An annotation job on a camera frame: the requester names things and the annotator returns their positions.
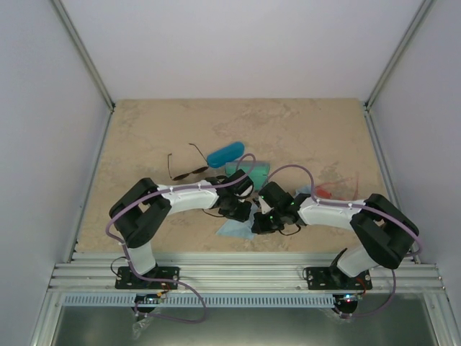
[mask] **sunglasses lens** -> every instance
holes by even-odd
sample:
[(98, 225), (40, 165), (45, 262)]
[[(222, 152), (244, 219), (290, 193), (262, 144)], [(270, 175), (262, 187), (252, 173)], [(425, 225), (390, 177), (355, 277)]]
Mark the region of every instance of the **sunglasses lens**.
[(199, 173), (202, 173), (202, 172), (206, 171), (207, 169), (208, 169), (208, 166), (201, 167), (199, 169), (196, 169), (196, 170), (192, 171), (192, 173), (199, 174)]
[(173, 181), (177, 182), (178, 180), (183, 180), (183, 179), (187, 178), (188, 176), (189, 176), (189, 173), (181, 174), (181, 175), (178, 175), (177, 177), (174, 177)]

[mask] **white joint cover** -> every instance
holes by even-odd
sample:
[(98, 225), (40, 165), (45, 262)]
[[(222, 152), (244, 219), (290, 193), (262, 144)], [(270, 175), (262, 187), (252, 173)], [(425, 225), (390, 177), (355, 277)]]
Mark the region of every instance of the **white joint cover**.
[(358, 276), (364, 270), (377, 267), (378, 264), (368, 255), (363, 245), (347, 249), (338, 261), (338, 268), (350, 278)]
[(156, 259), (153, 257), (150, 241), (136, 249), (131, 249), (130, 247), (127, 249), (133, 267), (139, 274), (145, 274), (156, 266)]
[(330, 205), (317, 204), (312, 198), (306, 198), (305, 201), (301, 203), (298, 213), (306, 225), (333, 226), (353, 231), (350, 225), (352, 216), (360, 212), (361, 209), (351, 209), (347, 206), (347, 203), (363, 205), (364, 201), (328, 200), (328, 202), (343, 203), (346, 206), (332, 207)]
[[(177, 185), (173, 186), (178, 188), (179, 186), (190, 186), (190, 185), (197, 185), (200, 186), (212, 186), (210, 182), (206, 180), (202, 180), (198, 183), (194, 184), (186, 184), (186, 185)], [(159, 185), (158, 189), (169, 189), (170, 186), (166, 185)], [(186, 211), (190, 209), (209, 209), (214, 206), (216, 201), (218, 200), (218, 194), (216, 193), (216, 189), (197, 189), (194, 190), (182, 190), (178, 192), (168, 192), (162, 193), (162, 197), (166, 198), (171, 203), (171, 210), (168, 215), (178, 213), (180, 211)]]

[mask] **white wall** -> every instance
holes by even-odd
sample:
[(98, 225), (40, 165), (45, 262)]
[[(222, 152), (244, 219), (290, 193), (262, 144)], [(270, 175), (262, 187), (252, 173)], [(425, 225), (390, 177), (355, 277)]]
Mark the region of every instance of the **white wall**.
[(375, 104), (380, 140), (423, 259), (461, 323), (461, 1), (438, 1)]
[(122, 98), (366, 100), (421, 0), (65, 0)]
[(108, 111), (48, 0), (0, 2), (0, 335), (28, 345)]

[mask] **sunglasses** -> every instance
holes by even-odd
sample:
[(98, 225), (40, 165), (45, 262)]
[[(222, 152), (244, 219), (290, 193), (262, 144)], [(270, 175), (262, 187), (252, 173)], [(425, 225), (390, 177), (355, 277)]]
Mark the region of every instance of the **sunglasses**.
[[(189, 143), (189, 145), (194, 146), (197, 149), (197, 151), (200, 153), (200, 155), (202, 155), (202, 158), (205, 160), (205, 162), (207, 162), (207, 159), (203, 156), (202, 152), (200, 151), (200, 149), (198, 149), (198, 147), (195, 144)], [(173, 154), (168, 154), (168, 174), (170, 174), (170, 179), (173, 180), (174, 182), (177, 182), (178, 180), (186, 179), (191, 174), (203, 173), (204, 171), (206, 171), (207, 169), (210, 168), (210, 166), (208, 166), (208, 163), (207, 163), (206, 166), (203, 166), (203, 167), (200, 167), (198, 169), (195, 169), (190, 173), (184, 173), (184, 174), (180, 174), (180, 175), (178, 175), (176, 177), (172, 177), (171, 172), (170, 172), (170, 157), (171, 156), (173, 156)]]

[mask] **metal frame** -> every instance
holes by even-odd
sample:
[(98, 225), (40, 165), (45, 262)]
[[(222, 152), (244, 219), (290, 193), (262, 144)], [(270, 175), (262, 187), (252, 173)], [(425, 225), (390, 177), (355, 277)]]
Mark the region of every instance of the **metal frame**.
[(62, 1), (61, 0), (51, 0), (51, 4), (53, 5), (56, 11), (56, 14), (58, 15), (67, 33), (69, 34), (69, 37), (72, 43), (75, 45), (77, 51), (79, 52), (81, 60), (85, 64), (86, 69), (88, 70), (90, 76), (93, 78), (96, 88), (99, 90), (99, 93), (101, 94), (102, 98), (106, 102), (110, 111), (113, 111), (115, 107), (115, 103), (114, 101), (112, 101), (112, 98), (109, 95), (109, 92), (107, 91), (107, 88), (104, 85), (104, 82), (102, 81), (101, 76), (99, 75), (99, 72), (93, 63), (93, 60), (89, 56), (88, 51), (86, 50), (85, 45), (83, 41), (81, 40), (79, 33), (77, 32), (75, 26), (73, 25), (73, 22), (71, 18), (69, 17), (69, 14), (66, 8), (64, 7)]
[(99, 164), (101, 162), (101, 155), (102, 155), (102, 152), (104, 151), (104, 148), (105, 148), (105, 145), (106, 145), (106, 138), (107, 138), (107, 135), (109, 133), (110, 125), (112, 124), (112, 115), (113, 114), (114, 114), (114, 111), (111, 111), (110, 114), (109, 114), (109, 117), (107, 118), (107, 124), (106, 124), (106, 126), (104, 128), (104, 132), (102, 134), (101, 141), (99, 142), (99, 145), (98, 145), (99, 150), (98, 150), (97, 155), (96, 155), (96, 157), (94, 159), (94, 162), (93, 162), (93, 164), (91, 166), (92, 167), (91, 176), (90, 176), (90, 179), (88, 181), (88, 184), (85, 186), (86, 194), (85, 194), (83, 203), (80, 205), (80, 211), (81, 211), (80, 216), (79, 216), (79, 219), (78, 219), (76, 225), (72, 229), (71, 233), (72, 233), (73, 236), (71, 237), (71, 239), (70, 239), (70, 241), (68, 243), (68, 248), (67, 248), (67, 251), (66, 251), (67, 262), (70, 262), (72, 260), (72, 254), (75, 251), (75, 246), (79, 242), (81, 226), (82, 226), (82, 224), (84, 222), (88, 202), (89, 202), (89, 199), (91, 197), (91, 193), (93, 191), (94, 179), (96, 178), (96, 174), (98, 172)]
[(408, 26), (408, 29), (398, 43), (397, 48), (394, 50), (394, 53), (390, 57), (390, 60), (388, 61), (388, 64), (386, 65), (376, 85), (373, 87), (368, 100), (365, 102), (365, 107), (368, 111), (371, 110), (386, 81), (389, 79), (394, 68), (397, 66), (403, 54), (406, 52), (407, 47), (410, 45), (412, 39), (414, 39), (415, 34), (418, 32), (418, 29), (423, 24), (432, 7), (435, 5), (435, 2), (436, 0), (423, 0), (421, 2), (418, 11), (415, 13), (410, 25)]
[[(112, 114), (115, 104), (62, 1), (51, 0), (51, 3)], [(388, 196), (397, 206), (399, 206), (398, 196), (390, 178), (389, 169), (385, 162), (373, 119), (370, 116), (370, 109), (434, 3), (435, 0), (423, 0), (421, 2), (419, 10), (365, 103), (364, 118), (370, 133), (371, 142), (377, 156)], [(73, 252), (81, 228), (81, 221), (84, 217), (84, 210), (91, 194), (92, 182), (99, 166), (100, 156), (109, 130), (110, 118), (99, 147), (97, 159), (94, 162), (94, 170), (89, 182), (86, 199), (81, 206), (82, 214), (75, 230), (75, 238), (68, 251), (69, 262), (55, 266), (32, 337), (32, 345), (34, 346), (49, 346), (52, 344), (55, 331), (59, 328), (62, 308), (66, 303), (66, 297), (69, 297), (69, 295), (82, 294), (90, 296), (99, 294), (113, 296), (134, 294), (137, 292), (146, 293), (145, 290), (120, 292), (113, 288), (115, 278), (109, 271), (109, 265), (120, 254)], [(335, 255), (304, 253), (200, 253), (157, 254), (156, 259), (161, 265), (180, 266), (181, 280), (189, 283), (204, 294), (226, 293), (241, 295), (251, 293), (261, 296), (268, 294), (272, 294), (273, 296), (288, 294), (299, 297), (306, 295), (323, 295), (326, 297), (330, 296), (333, 291), (309, 291), (307, 283), (303, 280), (302, 271), (307, 266), (329, 265)], [(396, 270), (398, 279), (397, 293), (420, 293), (426, 304), (427, 312), (434, 329), (435, 339), (439, 345), (461, 346), (459, 330), (451, 306), (447, 300), (445, 287), (442, 277), (439, 276), (438, 269), (435, 265), (419, 264), (418, 257), (415, 257), (414, 260), (416, 264), (409, 259), (404, 260), (399, 269)], [(122, 265), (122, 262), (116, 263), (115, 267), (120, 265)], [(378, 267), (372, 270), (370, 274), (374, 288), (369, 293), (389, 292), (392, 284), (389, 270)], [(179, 289), (175, 294), (183, 296), (188, 293), (184, 289)]]
[[(386, 188), (386, 192), (388, 193), (388, 197), (390, 201), (393, 203), (393, 205), (395, 205), (399, 209), (402, 209), (399, 199), (398, 199), (395, 186), (390, 177), (389, 167), (388, 167), (388, 164), (386, 163), (384, 152), (382, 151), (382, 146), (381, 146), (378, 134), (377, 134), (375, 122), (373, 121), (372, 115), (370, 114), (369, 111), (367, 111), (367, 108), (365, 106), (364, 106), (364, 118), (365, 118), (365, 122), (368, 127), (368, 133), (370, 134), (370, 139), (372, 141), (373, 149), (375, 150), (377, 163), (380, 167), (382, 180), (384, 181), (384, 186)], [(411, 247), (411, 250), (413, 252), (416, 251), (415, 245)], [(415, 263), (421, 263), (421, 259), (419, 258), (419, 255), (413, 256), (413, 259)]]
[[(61, 309), (66, 305), (66, 297), (114, 295), (125, 297), (134, 293), (154, 293), (156, 290), (115, 290), (115, 276), (109, 270), (112, 260), (119, 254), (75, 253), (72, 263), (58, 264), (53, 271), (50, 288), (40, 313), (32, 345), (51, 345), (55, 330), (59, 328)], [(200, 293), (227, 293), (230, 296), (251, 293), (264, 296), (329, 297), (332, 291), (310, 291), (302, 278), (306, 266), (329, 265), (334, 254), (303, 253), (196, 253), (158, 254), (161, 265), (177, 265), (182, 269), (181, 280), (195, 287)], [(369, 294), (387, 293), (392, 279), (390, 271), (375, 268), (371, 271), (374, 288)], [(461, 345), (451, 307), (443, 286), (442, 278), (435, 265), (415, 265), (409, 259), (403, 261), (396, 270), (397, 293), (421, 294), (439, 345)], [(175, 296), (188, 294), (178, 290)], [(127, 306), (126, 299), (120, 304)], [(99, 299), (104, 306), (105, 300)]]

